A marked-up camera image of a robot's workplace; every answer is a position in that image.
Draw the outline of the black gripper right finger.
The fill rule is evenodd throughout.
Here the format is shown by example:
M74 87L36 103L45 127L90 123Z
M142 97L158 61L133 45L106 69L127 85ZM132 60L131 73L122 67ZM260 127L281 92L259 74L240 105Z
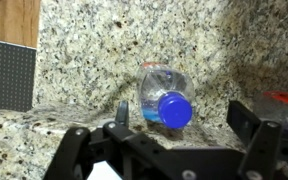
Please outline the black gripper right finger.
M226 122L245 146L250 144L261 123L261 121L239 101L229 102Z

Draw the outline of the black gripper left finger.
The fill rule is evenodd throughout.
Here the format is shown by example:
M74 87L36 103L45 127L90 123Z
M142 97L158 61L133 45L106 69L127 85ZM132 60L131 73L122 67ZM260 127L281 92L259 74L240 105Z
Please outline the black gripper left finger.
M127 101L121 101L119 103L115 121L126 127L129 126L129 106Z

